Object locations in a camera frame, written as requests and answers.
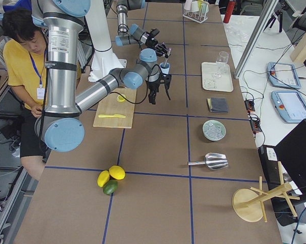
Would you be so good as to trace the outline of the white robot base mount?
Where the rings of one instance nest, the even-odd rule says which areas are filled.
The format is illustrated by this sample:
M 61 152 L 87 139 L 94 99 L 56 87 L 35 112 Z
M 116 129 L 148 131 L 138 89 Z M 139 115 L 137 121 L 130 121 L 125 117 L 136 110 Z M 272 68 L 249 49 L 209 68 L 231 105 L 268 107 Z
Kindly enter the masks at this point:
M 126 67 L 127 60 L 113 52 L 103 0 L 91 1 L 86 21 L 95 51 L 88 80 L 95 82 L 114 68 Z

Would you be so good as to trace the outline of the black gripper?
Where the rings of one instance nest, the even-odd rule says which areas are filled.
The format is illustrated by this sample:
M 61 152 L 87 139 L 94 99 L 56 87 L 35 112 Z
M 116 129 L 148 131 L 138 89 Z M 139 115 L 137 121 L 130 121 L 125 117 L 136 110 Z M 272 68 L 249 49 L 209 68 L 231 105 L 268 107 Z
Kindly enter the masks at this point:
M 168 50 L 168 47 L 166 47 L 165 43 L 158 43 L 158 41 L 155 39 L 159 32 L 159 29 L 151 29 L 150 32 L 145 32 L 145 45 L 151 49 L 154 49 L 156 51 L 157 56 L 164 57 Z
M 157 93 L 159 92 L 159 86 L 161 84 L 164 85 L 166 95 L 167 95 L 168 99 L 171 100 L 171 97 L 169 95 L 171 80 L 172 80 L 172 75 L 171 74 L 165 75 L 163 73 L 160 73 L 157 80 L 152 81 L 152 82 L 148 81 L 147 85 L 148 85 L 148 89 L 150 91 L 149 92 L 149 103 L 151 103 L 151 104 L 156 103 L 156 96 L 157 96 Z

